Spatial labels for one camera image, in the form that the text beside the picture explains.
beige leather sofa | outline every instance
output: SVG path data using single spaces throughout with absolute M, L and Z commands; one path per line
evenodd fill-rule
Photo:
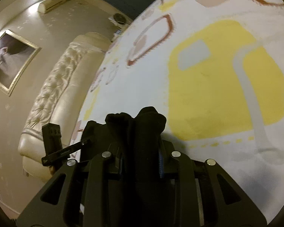
M 41 164 L 41 158 L 45 156 L 42 126 L 59 124 L 62 144 L 69 145 L 85 96 L 110 44 L 108 38 L 98 33 L 79 35 L 45 80 L 28 115 L 18 147 L 23 156 L 23 168 L 30 175 L 44 182 L 51 178 L 49 168 Z

black cloth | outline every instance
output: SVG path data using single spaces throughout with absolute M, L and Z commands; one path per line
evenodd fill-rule
M 159 139 L 166 118 L 154 107 L 141 109 L 135 118 L 126 113 L 108 114 L 106 124 L 89 121 L 82 140 L 94 145 L 81 150 L 89 160 L 117 142 L 123 155 L 123 178 L 109 182 L 111 226 L 172 226 L 174 190 L 159 176 Z

silver screw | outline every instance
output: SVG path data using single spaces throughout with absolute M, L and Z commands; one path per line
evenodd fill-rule
M 208 159 L 206 162 L 209 166 L 214 166 L 216 164 L 216 161 L 214 159 Z
M 171 155 L 172 155 L 173 157 L 180 157 L 180 156 L 181 156 L 181 153 L 180 153 L 179 151 L 173 151 L 173 152 L 171 153 Z
M 68 165 L 68 166 L 73 166 L 73 165 L 75 165 L 77 163 L 77 161 L 75 160 L 75 159 L 69 159 L 67 162 L 66 162 L 66 164 Z
M 109 158 L 109 157 L 111 157 L 111 152 L 109 152 L 109 151 L 103 152 L 103 153 L 102 153 L 102 157 L 103 157 L 103 158 Z

black round object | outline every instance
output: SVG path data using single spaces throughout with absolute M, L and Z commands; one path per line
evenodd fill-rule
M 125 25 L 126 23 L 126 18 L 120 13 L 114 14 L 114 20 L 120 25 Z

framed picture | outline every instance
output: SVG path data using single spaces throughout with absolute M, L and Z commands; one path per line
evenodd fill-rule
M 39 47 L 6 30 L 0 37 L 0 88 L 11 95 L 13 88 Z

